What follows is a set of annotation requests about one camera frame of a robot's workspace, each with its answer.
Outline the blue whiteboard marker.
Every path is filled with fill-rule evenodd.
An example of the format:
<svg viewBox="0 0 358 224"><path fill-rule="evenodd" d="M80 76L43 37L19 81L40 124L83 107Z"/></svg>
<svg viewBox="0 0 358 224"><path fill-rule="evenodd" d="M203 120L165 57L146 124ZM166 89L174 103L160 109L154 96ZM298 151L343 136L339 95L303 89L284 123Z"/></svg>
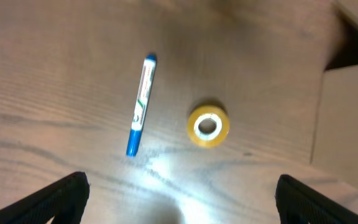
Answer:
<svg viewBox="0 0 358 224"><path fill-rule="evenodd" d="M128 157L135 157L139 150L156 66L157 56L155 54L148 54L142 66L141 79L136 96L134 117L126 150L126 156Z"/></svg>

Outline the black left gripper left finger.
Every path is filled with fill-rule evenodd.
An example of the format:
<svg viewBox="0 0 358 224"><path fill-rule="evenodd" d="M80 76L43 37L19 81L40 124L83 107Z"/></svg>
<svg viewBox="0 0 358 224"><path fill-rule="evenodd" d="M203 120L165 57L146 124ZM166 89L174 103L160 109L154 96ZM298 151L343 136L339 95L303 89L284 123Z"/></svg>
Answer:
<svg viewBox="0 0 358 224"><path fill-rule="evenodd" d="M81 222L90 196L84 172L74 172L0 210L0 223Z"/></svg>

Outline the yellow tape roll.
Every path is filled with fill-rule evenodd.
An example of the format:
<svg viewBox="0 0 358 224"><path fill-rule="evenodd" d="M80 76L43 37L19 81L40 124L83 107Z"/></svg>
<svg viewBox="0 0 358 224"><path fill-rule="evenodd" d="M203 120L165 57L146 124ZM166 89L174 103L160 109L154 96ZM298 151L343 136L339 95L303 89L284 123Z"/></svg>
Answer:
<svg viewBox="0 0 358 224"><path fill-rule="evenodd" d="M202 121L210 119L216 124L212 133L204 133L199 125ZM197 107L189 116L187 133L193 143L200 147L216 147L227 137L230 129L230 120L223 109L213 105Z"/></svg>

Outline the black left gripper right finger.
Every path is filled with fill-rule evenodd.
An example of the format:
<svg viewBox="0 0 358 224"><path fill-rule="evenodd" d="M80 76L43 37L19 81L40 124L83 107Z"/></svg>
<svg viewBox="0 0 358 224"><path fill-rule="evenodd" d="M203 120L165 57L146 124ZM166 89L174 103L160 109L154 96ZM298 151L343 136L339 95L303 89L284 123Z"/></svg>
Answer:
<svg viewBox="0 0 358 224"><path fill-rule="evenodd" d="M287 174L277 182L275 201L281 224L358 224L358 214Z"/></svg>

